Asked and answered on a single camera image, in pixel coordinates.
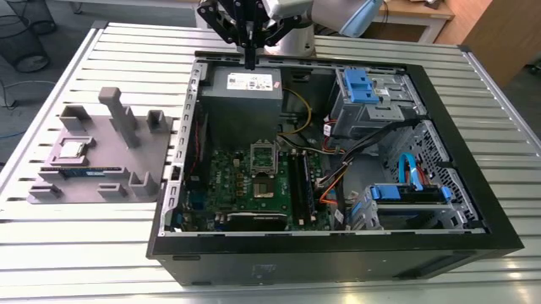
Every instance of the metal mesh bin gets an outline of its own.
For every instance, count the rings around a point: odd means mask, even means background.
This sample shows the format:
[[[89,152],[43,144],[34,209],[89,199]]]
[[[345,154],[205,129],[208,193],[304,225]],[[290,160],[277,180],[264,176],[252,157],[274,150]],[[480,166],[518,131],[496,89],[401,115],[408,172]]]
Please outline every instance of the metal mesh bin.
[[[0,16],[0,56],[23,73],[39,71],[50,63],[50,57],[26,18]]]
[[[6,0],[15,14],[31,22],[31,28],[38,35],[53,33],[57,23],[53,19],[46,0]]]

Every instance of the motherboard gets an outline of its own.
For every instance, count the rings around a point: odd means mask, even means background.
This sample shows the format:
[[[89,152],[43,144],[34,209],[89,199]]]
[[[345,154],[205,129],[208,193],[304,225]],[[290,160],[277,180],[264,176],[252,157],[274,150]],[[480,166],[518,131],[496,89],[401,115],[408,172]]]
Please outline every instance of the motherboard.
[[[216,149],[209,187],[190,193],[193,231],[331,230],[328,206],[313,185],[324,175],[317,153],[278,151],[274,144]]]

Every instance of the green circuit board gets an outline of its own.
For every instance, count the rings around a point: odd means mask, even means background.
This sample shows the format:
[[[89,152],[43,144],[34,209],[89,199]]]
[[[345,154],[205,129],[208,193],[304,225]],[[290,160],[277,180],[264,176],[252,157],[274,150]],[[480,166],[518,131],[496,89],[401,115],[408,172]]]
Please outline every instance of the green circuit board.
[[[270,166],[273,156],[254,151],[256,165]],[[278,153],[276,175],[250,173],[250,150],[216,150],[212,156],[209,190],[205,196],[205,211],[196,218],[198,226],[213,230],[214,215],[232,212],[268,212],[288,215],[288,230],[329,230],[329,213],[318,212],[316,221],[298,225],[294,221],[289,180],[289,152]],[[324,175],[318,154],[308,157],[312,182]]]
[[[234,160],[238,160],[238,167],[236,167]],[[260,156],[261,162],[269,162],[269,157]],[[273,192],[273,197],[256,198],[254,190],[258,191],[260,189],[254,188],[254,181],[257,182],[258,178],[250,175],[250,151],[216,151],[212,160],[206,209],[214,212],[264,210],[290,215],[292,195],[289,193],[288,172],[288,157],[285,153],[281,153],[278,156],[278,173],[274,178],[265,177],[273,187],[262,189]]]

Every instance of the floor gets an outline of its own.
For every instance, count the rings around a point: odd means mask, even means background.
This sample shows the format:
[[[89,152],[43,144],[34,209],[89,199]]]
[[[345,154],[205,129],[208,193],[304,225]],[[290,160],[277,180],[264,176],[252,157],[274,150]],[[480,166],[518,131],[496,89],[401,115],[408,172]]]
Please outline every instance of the floor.
[[[192,27],[196,24],[196,18],[189,9],[89,3],[83,5],[83,14],[75,15],[67,2],[49,0],[47,3],[59,25],[59,29],[54,34],[41,37],[51,56],[51,64],[42,72],[21,74],[14,71],[0,58],[0,79],[6,84],[25,80],[49,80],[57,82],[94,20],[184,27]],[[10,7],[7,7],[5,1],[0,1],[0,15],[10,14]],[[0,108],[0,169],[21,140],[21,136],[3,137],[27,129],[51,90],[53,85],[50,84],[26,84],[9,90],[11,96],[19,101],[19,107],[14,111]],[[504,92],[527,122],[531,124],[538,136],[541,137],[541,107],[539,106],[541,103],[541,75],[531,75],[526,69],[516,76]]]
[[[26,80],[57,82],[95,20],[180,27],[196,25],[194,13],[189,9],[86,3],[82,7],[83,14],[75,15],[67,2],[47,0],[47,3],[59,26],[55,33],[41,36],[51,64],[41,72],[23,74],[18,73],[0,58],[0,79],[6,85]],[[2,15],[13,15],[11,8],[3,0],[0,0]],[[14,111],[0,107],[0,170],[22,136],[3,137],[27,129],[51,90],[51,84],[25,84],[9,90],[9,94],[18,99],[19,107]]]

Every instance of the aluminum slotted table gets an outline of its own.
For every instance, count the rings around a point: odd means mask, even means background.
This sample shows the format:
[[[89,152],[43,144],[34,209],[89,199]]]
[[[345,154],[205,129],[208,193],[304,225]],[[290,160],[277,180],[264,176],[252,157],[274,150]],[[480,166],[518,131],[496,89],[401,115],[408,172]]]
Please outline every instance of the aluminum slotted table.
[[[122,101],[135,115],[160,109],[181,117],[197,50],[234,49],[201,28],[98,22],[91,29],[0,173],[0,301],[541,302],[540,141],[477,59],[455,46],[317,38],[318,57],[425,67],[527,246],[506,258],[476,262],[428,281],[181,287],[160,263],[146,259],[156,203],[29,204],[65,105],[107,113],[98,92],[113,86],[123,91]],[[164,176],[170,176],[168,166]]]

